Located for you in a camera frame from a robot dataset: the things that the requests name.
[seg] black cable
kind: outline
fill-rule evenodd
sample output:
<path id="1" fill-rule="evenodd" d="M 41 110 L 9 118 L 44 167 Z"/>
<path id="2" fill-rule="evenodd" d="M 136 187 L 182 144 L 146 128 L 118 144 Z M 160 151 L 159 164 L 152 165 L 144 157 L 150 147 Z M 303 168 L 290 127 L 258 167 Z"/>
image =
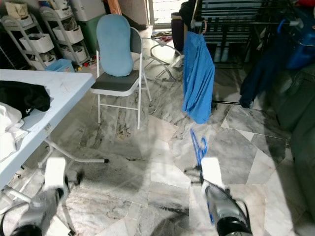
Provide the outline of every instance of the black cable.
<path id="1" fill-rule="evenodd" d="M 5 213 L 3 213 L 3 217 L 1 219 L 1 222 L 0 222 L 0 236 L 5 236 L 4 235 L 4 231 L 3 231 L 3 222 L 4 222 L 4 218 L 5 218 L 5 215 L 9 212 L 9 211 L 12 211 L 12 210 L 15 210 L 17 208 L 20 208 L 24 205 L 28 204 L 27 202 L 22 202 L 22 203 L 18 203 L 16 205 L 14 205 L 13 207 L 11 207 L 10 209 L 8 209 Z"/>
<path id="2" fill-rule="evenodd" d="M 188 175 L 194 176 L 194 177 L 197 177 L 197 178 L 200 179 L 200 176 L 197 176 L 197 175 L 194 175 L 194 174 L 188 174 Z M 220 190 L 220 192 L 222 192 L 227 198 L 229 198 L 229 199 L 234 203 L 234 205 L 238 208 L 238 210 L 240 211 L 240 213 L 242 214 L 242 216 L 243 216 L 244 219 L 246 220 L 246 224 L 247 224 L 248 227 L 250 228 L 250 231 L 252 231 L 252 230 L 251 230 L 250 214 L 249 214 L 248 207 L 247 207 L 246 203 L 245 203 L 244 201 L 242 201 L 243 204 L 244 204 L 244 206 L 245 206 L 246 215 L 247 215 L 247 216 L 245 216 L 243 210 L 242 210 L 242 209 L 240 208 L 240 206 L 237 204 L 236 200 L 233 199 L 233 197 L 231 196 L 230 193 L 228 193 L 228 192 L 227 192 L 226 190 L 224 190 L 223 188 L 217 186 L 216 184 L 214 184 L 214 183 L 212 183 L 212 182 L 210 182 L 210 181 L 208 181 L 208 180 L 206 180 L 206 179 L 204 179 L 204 178 L 202 178 L 202 180 L 203 180 L 203 181 L 206 181 L 206 182 L 207 182 L 208 184 L 210 184 L 211 186 L 213 186 L 213 187 L 217 188 L 218 190 Z"/>

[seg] blue cloth hanging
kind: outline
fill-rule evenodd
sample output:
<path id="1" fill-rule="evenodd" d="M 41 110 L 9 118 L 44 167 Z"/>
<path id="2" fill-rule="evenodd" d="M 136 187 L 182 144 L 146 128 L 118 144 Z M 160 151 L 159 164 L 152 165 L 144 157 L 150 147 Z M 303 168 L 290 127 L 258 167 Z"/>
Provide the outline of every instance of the blue cloth hanging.
<path id="1" fill-rule="evenodd" d="M 203 124 L 211 113 L 215 66 L 202 34 L 187 32 L 184 54 L 182 111 L 197 124 Z"/>

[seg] white folding table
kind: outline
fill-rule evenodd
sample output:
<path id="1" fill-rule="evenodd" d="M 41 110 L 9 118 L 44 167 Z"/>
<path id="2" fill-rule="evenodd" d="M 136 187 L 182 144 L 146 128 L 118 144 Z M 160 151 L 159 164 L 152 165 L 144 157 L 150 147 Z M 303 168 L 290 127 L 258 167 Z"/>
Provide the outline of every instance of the white folding table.
<path id="1" fill-rule="evenodd" d="M 0 69 L 0 80 L 43 85 L 51 97 L 48 111 L 33 110 L 28 117 L 24 118 L 25 124 L 22 129 L 29 133 L 17 145 L 17 151 L 0 162 L 0 191 L 3 189 L 0 193 L 7 201 L 11 200 L 3 194 L 4 192 L 29 201 L 25 195 L 8 187 L 7 184 L 43 141 L 48 143 L 50 151 L 41 163 L 49 157 L 54 148 L 73 161 L 108 162 L 104 159 L 76 158 L 48 139 L 49 134 L 93 85 L 95 80 L 92 74 Z"/>

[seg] storage rack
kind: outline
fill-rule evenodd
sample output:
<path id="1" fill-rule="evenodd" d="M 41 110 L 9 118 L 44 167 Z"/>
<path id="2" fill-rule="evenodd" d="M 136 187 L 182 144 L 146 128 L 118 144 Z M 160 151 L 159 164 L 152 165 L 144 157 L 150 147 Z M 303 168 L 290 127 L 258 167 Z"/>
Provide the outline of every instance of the storage rack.
<path id="1" fill-rule="evenodd" d="M 191 22 L 191 28 L 201 32 L 206 29 L 204 38 L 207 44 L 220 49 L 220 59 L 223 49 L 231 44 L 243 44 L 245 50 L 241 62 L 221 62 L 219 64 L 235 64 L 240 68 L 249 53 L 250 45 L 256 36 L 264 51 L 271 30 L 276 28 L 282 19 L 293 19 L 285 25 L 303 27 L 298 19 L 290 0 L 196 0 Z M 260 33 L 265 28 L 264 37 Z"/>
<path id="2" fill-rule="evenodd" d="M 34 28 L 34 27 L 37 28 L 39 33 L 43 33 L 43 30 L 39 26 L 37 19 L 32 14 L 30 14 L 30 17 L 32 18 L 33 23 L 31 23 L 27 26 L 22 26 L 20 21 L 18 21 L 17 19 L 15 19 L 11 16 L 3 16 L 1 18 L 1 23 L 2 23 L 3 27 L 5 28 L 6 32 L 11 37 L 14 44 L 16 45 L 16 47 L 19 49 L 19 51 L 21 52 L 21 54 L 23 55 L 25 60 L 28 62 L 28 64 L 30 66 L 33 66 L 33 64 L 31 63 L 31 60 L 29 59 L 29 57 L 27 55 L 35 55 L 36 58 L 38 59 L 39 63 L 41 64 L 41 66 L 43 68 L 45 68 L 47 65 L 44 63 L 43 59 L 40 56 L 40 53 L 36 50 L 34 45 L 31 43 L 31 40 L 30 40 L 28 34 L 26 33 L 27 30 Z M 31 51 L 28 51 L 28 50 L 22 48 L 22 46 L 20 45 L 18 40 L 13 35 L 12 31 L 21 32 L 21 34 L 23 35 L 23 37 L 26 39 L 27 43 L 29 44 Z M 56 56 L 53 50 L 49 50 L 47 52 Z"/>
<path id="3" fill-rule="evenodd" d="M 52 37 L 53 41 L 55 42 L 56 46 L 58 47 L 61 55 L 63 55 L 63 50 L 61 49 L 60 45 L 66 45 L 68 47 L 68 49 L 70 49 L 70 52 L 72 53 L 72 56 L 75 59 L 74 63 L 76 63 L 78 66 L 82 67 L 83 63 L 85 63 L 91 59 L 90 54 L 87 50 L 87 47 L 84 43 L 84 40 L 82 39 L 81 41 L 79 41 L 77 43 L 80 43 L 81 46 L 83 46 L 87 57 L 84 60 L 81 60 L 81 61 L 79 60 L 77 54 L 75 53 L 75 51 L 73 49 L 74 43 L 70 42 L 70 40 L 69 40 L 65 30 L 64 30 L 63 21 L 70 19 L 70 18 L 74 18 L 72 13 L 69 14 L 68 16 L 60 18 L 59 15 L 57 14 L 57 12 L 55 10 L 49 8 L 49 7 L 43 6 L 39 9 L 39 11 L 40 11 L 40 14 L 41 14 L 41 16 L 45 22 L 45 25 L 46 25 L 51 37 Z M 57 22 L 58 23 L 59 29 L 61 30 L 63 37 L 65 38 L 65 41 L 57 39 L 57 37 L 55 36 L 49 22 Z"/>

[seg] white cloth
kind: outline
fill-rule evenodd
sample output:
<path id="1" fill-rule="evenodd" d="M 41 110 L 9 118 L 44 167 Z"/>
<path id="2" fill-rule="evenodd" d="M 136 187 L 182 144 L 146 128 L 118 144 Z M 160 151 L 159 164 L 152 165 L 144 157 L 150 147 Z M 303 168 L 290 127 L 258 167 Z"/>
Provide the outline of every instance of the white cloth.
<path id="1" fill-rule="evenodd" d="M 27 135 L 19 110 L 0 102 L 0 162 L 16 151 L 16 143 Z"/>

